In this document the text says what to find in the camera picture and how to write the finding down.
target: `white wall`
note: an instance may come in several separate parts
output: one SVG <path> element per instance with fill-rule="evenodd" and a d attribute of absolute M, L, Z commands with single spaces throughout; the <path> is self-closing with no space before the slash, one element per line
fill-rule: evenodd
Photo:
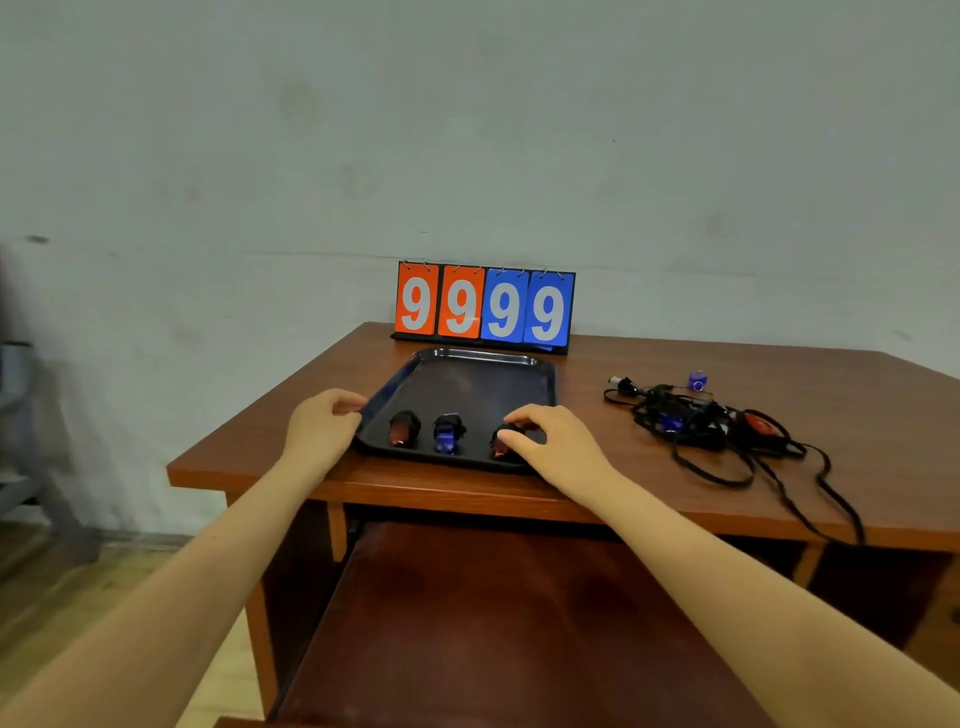
<path fill-rule="evenodd" d="M 3 303 L 105 527 L 215 515 L 163 465 L 390 320 L 399 257 L 960 374 L 958 200 L 955 2 L 0 0 Z"/>

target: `black tray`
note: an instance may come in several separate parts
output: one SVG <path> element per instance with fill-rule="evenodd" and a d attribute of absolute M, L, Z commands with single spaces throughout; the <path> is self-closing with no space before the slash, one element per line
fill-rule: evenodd
<path fill-rule="evenodd" d="M 367 452 L 505 472 L 524 472 L 526 463 L 493 460 L 490 440 L 504 415 L 518 407 L 557 403 L 557 370 L 534 356 L 466 349 L 424 349 L 415 353 L 360 410 L 363 423 L 354 442 Z M 413 410 L 420 437 L 412 448 L 390 447 L 390 419 Z M 434 450 L 433 421 L 455 412 L 467 433 L 456 454 Z M 542 442 L 542 433 L 531 433 Z"/>

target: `chair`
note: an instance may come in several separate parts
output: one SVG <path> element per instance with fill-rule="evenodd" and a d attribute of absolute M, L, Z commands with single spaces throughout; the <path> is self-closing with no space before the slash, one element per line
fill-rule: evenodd
<path fill-rule="evenodd" d="M 0 344 L 0 423 L 6 460 L 0 483 L 0 517 L 19 505 L 38 505 L 75 564 L 97 560 L 100 544 L 84 528 L 40 456 L 34 431 L 33 394 L 37 362 L 34 348 L 20 342 Z"/>

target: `wooden floor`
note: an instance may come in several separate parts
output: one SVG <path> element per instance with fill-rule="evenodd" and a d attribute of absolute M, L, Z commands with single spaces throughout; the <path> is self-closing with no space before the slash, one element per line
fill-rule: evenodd
<path fill-rule="evenodd" d="M 35 529 L 0 524 L 0 705 L 172 555 L 106 547 L 96 564 L 71 570 Z M 960 690 L 958 609 L 960 559 L 907 652 Z M 211 728 L 219 716 L 263 717 L 243 615 L 179 727 Z"/>

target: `black connector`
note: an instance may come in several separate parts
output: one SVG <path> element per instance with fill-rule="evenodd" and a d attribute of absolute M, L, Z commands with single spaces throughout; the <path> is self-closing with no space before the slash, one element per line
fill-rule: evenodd
<path fill-rule="evenodd" d="M 640 396 L 640 388 L 631 382 L 628 376 L 611 376 L 609 382 L 616 387 L 617 393 L 624 397 Z"/>

